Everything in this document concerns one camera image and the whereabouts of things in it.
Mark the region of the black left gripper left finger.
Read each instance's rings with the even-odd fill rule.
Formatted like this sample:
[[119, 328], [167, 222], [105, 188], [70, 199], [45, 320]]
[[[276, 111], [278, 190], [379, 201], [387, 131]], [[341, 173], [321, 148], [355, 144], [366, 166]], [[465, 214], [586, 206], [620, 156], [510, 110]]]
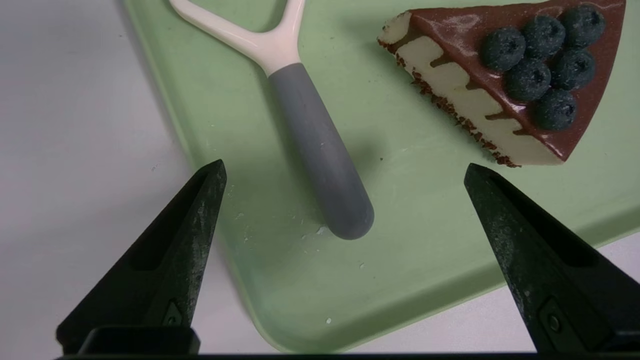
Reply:
[[227, 173], [202, 166], [55, 331], [65, 356], [190, 356]]

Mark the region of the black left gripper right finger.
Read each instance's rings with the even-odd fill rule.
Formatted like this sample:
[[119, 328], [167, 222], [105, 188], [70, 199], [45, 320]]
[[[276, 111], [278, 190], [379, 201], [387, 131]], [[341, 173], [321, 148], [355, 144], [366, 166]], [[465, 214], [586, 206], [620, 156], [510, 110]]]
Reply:
[[464, 187], [538, 353], [639, 354], [637, 281], [495, 171]]

